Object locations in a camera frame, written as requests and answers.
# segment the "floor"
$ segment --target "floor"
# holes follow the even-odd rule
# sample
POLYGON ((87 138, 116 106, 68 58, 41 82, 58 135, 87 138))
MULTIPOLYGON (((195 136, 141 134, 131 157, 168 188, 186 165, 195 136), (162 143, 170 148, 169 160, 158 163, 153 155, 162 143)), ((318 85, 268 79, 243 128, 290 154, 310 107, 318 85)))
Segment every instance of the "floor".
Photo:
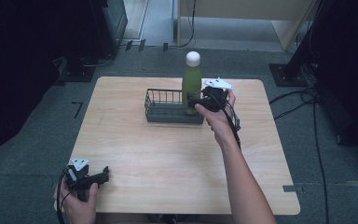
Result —
MULTIPOLYGON (((176 46, 175 21, 176 8, 172 1, 167 0, 125 0, 129 17, 129 25, 125 33, 125 41, 140 42, 145 40, 146 46, 176 46), (131 23, 132 18, 142 24, 135 25, 140 28, 138 35, 134 38, 126 38, 126 34, 134 30, 131 23)), ((185 44, 191 37, 191 18, 182 18, 182 39, 185 44)), ((211 19, 195 18, 194 36, 186 48, 189 49, 243 49, 251 51, 284 52, 278 37, 272 27, 271 21, 244 20, 244 19, 211 19)), ((308 28, 306 22, 300 29, 295 43, 287 50, 295 52, 296 46, 305 35, 308 28)))

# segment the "white bottle cap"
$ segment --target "white bottle cap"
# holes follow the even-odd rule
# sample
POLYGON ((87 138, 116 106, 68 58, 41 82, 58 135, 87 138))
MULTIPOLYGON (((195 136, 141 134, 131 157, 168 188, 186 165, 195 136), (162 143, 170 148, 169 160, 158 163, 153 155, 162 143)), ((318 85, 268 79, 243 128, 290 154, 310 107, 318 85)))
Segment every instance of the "white bottle cap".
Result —
POLYGON ((196 67, 200 65, 200 55, 196 51, 190 51, 186 55, 186 64, 190 67, 196 67))

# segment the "cable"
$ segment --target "cable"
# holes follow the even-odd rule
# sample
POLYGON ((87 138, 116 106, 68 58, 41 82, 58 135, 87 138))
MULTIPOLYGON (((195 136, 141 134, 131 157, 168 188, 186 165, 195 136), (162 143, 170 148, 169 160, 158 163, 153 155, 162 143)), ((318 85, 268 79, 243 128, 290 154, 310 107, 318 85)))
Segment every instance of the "cable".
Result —
POLYGON ((238 147, 241 150, 241 140, 238 137, 238 132, 237 132, 236 127, 234 126, 234 123, 232 122, 232 118, 229 116, 229 114, 227 113, 225 108, 219 103, 219 101, 216 98, 214 98, 214 96, 212 94, 208 94, 207 96, 210 96, 211 98, 213 98, 216 101, 216 103, 219 105, 219 107, 223 111, 223 113, 225 113, 227 121, 228 121, 228 124, 229 124, 229 126, 231 128, 231 131, 234 134, 234 137, 235 137, 235 140, 237 141, 238 147))
POLYGON ((232 115, 233 115, 233 117, 234 117, 234 120, 235 120, 235 123, 234 123, 235 130, 236 130, 236 131, 239 131, 239 130, 241 129, 240 119, 238 118, 237 113, 235 113, 234 107, 233 107, 228 101, 226 101, 226 103, 228 104, 228 107, 230 108, 231 113, 232 113, 232 115))
POLYGON ((314 89, 314 88, 306 88, 306 89, 303 90, 303 91, 291 91, 291 92, 289 92, 289 93, 280 95, 280 96, 274 98, 273 100, 271 100, 271 101, 269 102, 270 105, 272 105, 273 103, 277 102, 278 100, 281 100, 282 98, 284 98, 284 97, 286 97, 286 96, 293 95, 293 94, 296 94, 296 93, 300 93, 300 97, 301 97, 301 100, 302 100, 302 102, 303 102, 301 105, 298 105, 298 106, 296 106, 295 108, 290 109, 290 110, 288 110, 288 111, 285 111, 285 112, 281 113, 280 115, 274 117, 274 119, 275 119, 275 120, 276 120, 276 119, 280 119, 280 118, 282 118, 282 117, 284 117, 284 116, 286 116, 286 115, 288 115, 288 114, 290 114, 290 113, 296 111, 297 109, 299 109, 299 108, 302 107, 303 105, 312 104, 312 103, 315 101, 316 96, 313 95, 313 94, 311 94, 310 91, 315 91, 315 89, 314 89), (310 100, 304 99, 304 95, 309 95, 309 96, 311 96, 311 99, 310 99, 310 100))
POLYGON ((71 193, 72 193, 72 190, 69 191, 69 192, 65 195, 65 197, 63 197, 62 202, 61 202, 61 207, 60 207, 60 210, 61 210, 61 211, 62 211, 63 201, 65 201, 65 199, 66 199, 71 193))
POLYGON ((295 93, 300 93, 300 98, 301 98, 301 101, 303 102, 301 105, 297 106, 296 108, 292 109, 292 110, 289 110, 289 111, 286 111, 284 113, 282 113, 280 116, 278 116, 279 118, 295 111, 296 109, 300 108, 301 106, 303 105, 306 105, 306 104, 310 104, 312 103, 313 104, 313 131, 314 131, 314 136, 315 136, 315 146, 316 146, 316 152, 318 154, 318 161, 319 161, 319 166, 321 168, 321 173, 322 173, 322 180, 323 180, 323 185, 324 185, 324 209, 325 209, 325 223, 326 224, 329 224, 329 208, 328 208, 328 195, 327 195, 327 185, 326 185, 326 180, 325 180, 325 173, 324 173, 324 165, 322 163, 322 156, 321 156, 321 150, 320 150, 320 147, 319 147, 319 138, 318 138, 318 128, 317 128, 317 122, 316 122, 316 104, 319 102, 319 95, 317 94, 313 94, 315 92, 313 92, 316 90, 314 88, 307 88, 303 91, 292 91, 292 92, 289 92, 289 93, 286 93, 284 95, 281 95, 281 96, 278 96, 276 98, 274 98, 272 101, 270 101, 269 103, 270 104, 273 104, 274 102, 288 96, 288 95, 292 95, 292 94, 295 94, 295 93), (304 96, 305 95, 310 95, 312 97, 311 100, 305 100, 304 99, 304 96))
POLYGON ((191 27, 191 37, 187 41, 187 43, 185 43, 184 45, 178 46, 177 48, 183 48, 183 47, 187 46, 191 42, 191 40, 193 39, 193 36, 194 36, 194 17, 195 17, 195 14, 196 14, 196 2, 197 2, 197 0, 194 0, 193 15, 192 15, 191 25, 190 25, 190 27, 191 27))
POLYGON ((58 181, 58 186, 57 186, 57 201, 56 201, 56 204, 57 204, 57 218, 60 222, 60 224, 64 224, 65 222, 63 221, 63 216, 62 216, 62 203, 63 203, 63 200, 62 202, 60 203, 60 196, 61 196, 61 184, 62 184, 62 180, 63 180, 63 177, 65 176, 65 168, 62 170, 62 173, 60 175, 60 178, 59 178, 59 181, 58 181))
MULTIPOLYGON (((321 0, 319 6, 318 6, 318 9, 316 11, 316 15, 315 15, 315 19, 314 21, 316 21, 318 19, 318 16, 319 16, 319 13, 321 12, 321 9, 324 5, 324 0, 321 0)), ((309 38, 309 46, 310 46, 310 54, 315 57, 315 58, 320 58, 321 57, 321 53, 318 52, 318 51, 313 51, 312 50, 312 45, 311 45, 311 39, 312 39, 312 32, 313 32, 313 26, 314 26, 314 23, 312 24, 312 26, 310 27, 310 38, 309 38)))
POLYGON ((107 65, 109 64, 112 59, 115 57, 114 54, 112 54, 109 58, 109 60, 107 60, 105 63, 97 63, 97 64, 83 64, 84 67, 99 67, 99 66, 104 66, 104 65, 107 65))
POLYGON ((313 84, 315 84, 318 79, 316 78, 316 76, 313 74, 313 70, 312 70, 312 66, 311 64, 308 63, 303 63, 301 64, 301 71, 302 73, 305 75, 305 77, 313 84))
POLYGON ((324 183, 324 210, 325 210, 325 218, 326 224, 329 224, 329 212, 328 212, 328 201, 327 201, 327 186, 326 186, 326 178, 324 174, 324 165, 322 164, 321 150, 319 148, 319 138, 318 138, 318 129, 316 125, 316 100, 313 103, 313 131, 315 132, 315 144, 316 151, 318 153, 319 166, 321 167, 322 180, 324 183))

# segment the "gray carpet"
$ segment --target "gray carpet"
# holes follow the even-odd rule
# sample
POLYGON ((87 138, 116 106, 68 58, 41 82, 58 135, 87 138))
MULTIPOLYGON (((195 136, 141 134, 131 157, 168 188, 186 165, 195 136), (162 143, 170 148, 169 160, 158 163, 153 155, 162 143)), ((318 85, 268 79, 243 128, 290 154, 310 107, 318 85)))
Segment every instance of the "gray carpet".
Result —
MULTIPOLYGON (((180 77, 189 49, 121 49, 108 65, 98 67, 91 83, 53 86, 21 132, 0 147, 0 223, 58 223, 52 194, 84 118, 98 77, 180 77), (78 104, 83 102, 78 116, 78 104)), ((290 53, 198 49, 204 77, 257 78, 268 98, 303 90, 277 88, 269 63, 287 63, 290 53)), ((273 114, 301 104, 298 95, 272 105, 273 114)), ((316 118, 327 183, 330 223, 358 223, 358 147, 336 143, 336 131, 317 105, 316 118)), ((277 216, 279 223, 325 223, 324 185, 315 147, 312 105, 276 121, 283 150, 296 185, 301 212, 277 216)))

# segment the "hand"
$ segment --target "hand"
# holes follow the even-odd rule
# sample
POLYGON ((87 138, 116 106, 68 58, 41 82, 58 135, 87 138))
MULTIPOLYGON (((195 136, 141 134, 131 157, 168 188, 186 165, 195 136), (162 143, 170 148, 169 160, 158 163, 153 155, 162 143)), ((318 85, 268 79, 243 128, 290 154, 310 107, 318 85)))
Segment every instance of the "hand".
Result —
MULTIPOLYGON (((60 189, 60 200, 62 200, 68 193, 68 197, 63 201, 63 209, 72 224, 94 224, 96 218, 96 203, 97 203, 98 184, 93 183, 89 189, 89 200, 85 203, 69 193, 66 180, 64 179, 60 189)), ((54 191, 53 198, 57 201, 57 187, 54 191)))
MULTIPOLYGON (((234 107, 235 104, 235 95, 232 90, 227 90, 228 93, 228 103, 234 107)), ((214 131, 214 138, 220 147, 223 147, 224 140, 227 140, 229 137, 234 135, 231 131, 231 128, 228 124, 227 117, 222 110, 218 112, 212 112, 202 105, 195 105, 196 110, 206 118, 209 126, 211 126, 212 131, 214 131)), ((231 109, 228 105, 225 108, 228 115, 232 118, 231 109)))

